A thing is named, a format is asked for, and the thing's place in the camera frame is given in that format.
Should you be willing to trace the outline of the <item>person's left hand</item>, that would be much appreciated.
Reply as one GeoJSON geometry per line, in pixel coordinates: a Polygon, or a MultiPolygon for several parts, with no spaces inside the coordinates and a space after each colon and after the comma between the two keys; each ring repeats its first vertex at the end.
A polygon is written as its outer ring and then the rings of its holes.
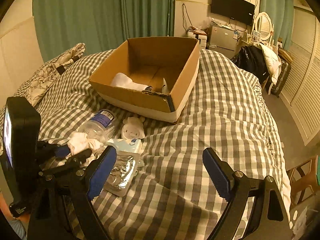
{"type": "Polygon", "coordinates": [[[3,215],[5,215],[5,217],[8,219],[8,220],[20,220],[21,222],[24,222],[26,224],[29,223],[29,220],[30,220],[30,214],[29,213],[24,213],[22,215],[20,215],[20,217],[14,217],[10,210],[9,210],[9,207],[4,199],[4,196],[2,193],[0,193],[0,206],[1,206],[1,211],[3,213],[3,215]]]}

